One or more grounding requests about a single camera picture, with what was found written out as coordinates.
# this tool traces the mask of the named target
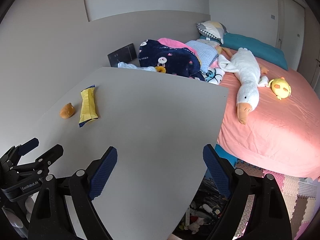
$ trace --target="gray table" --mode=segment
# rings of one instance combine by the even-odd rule
[[[99,119],[79,128],[80,92],[91,85],[96,85]],[[100,68],[32,127],[25,141],[37,137],[40,145],[20,164],[60,144],[64,154],[50,173],[70,176],[114,146],[118,162],[92,202],[101,221],[115,240],[166,240],[206,171],[202,149],[217,142],[227,94],[224,87],[189,78]],[[76,113],[65,120],[59,112],[69,102]],[[85,238],[72,205],[70,215],[78,236]]]

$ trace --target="yellow snack package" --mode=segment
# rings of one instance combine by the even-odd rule
[[[90,122],[94,119],[98,119],[98,116],[96,114],[96,107],[94,105],[94,89],[95,85],[81,91],[82,107],[80,113],[79,127],[84,126],[87,122]]]

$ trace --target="goose beak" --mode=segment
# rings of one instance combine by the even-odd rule
[[[247,123],[248,114],[252,111],[252,106],[249,103],[239,103],[237,106],[238,120],[242,124]]]

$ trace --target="white stuffed goose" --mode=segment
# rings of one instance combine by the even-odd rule
[[[225,72],[234,73],[241,83],[236,99],[237,116],[240,123],[246,124],[248,114],[259,102],[258,87],[268,86],[268,78],[260,78],[260,73],[267,73],[268,70],[260,68],[252,52],[243,48],[239,48],[230,61],[222,54],[219,55],[218,64]]]

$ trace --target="yellow chick plush toy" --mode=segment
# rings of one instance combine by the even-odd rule
[[[284,80],[284,77],[270,80],[268,86],[271,86],[272,91],[280,100],[291,95],[291,87],[289,86],[287,81]]]

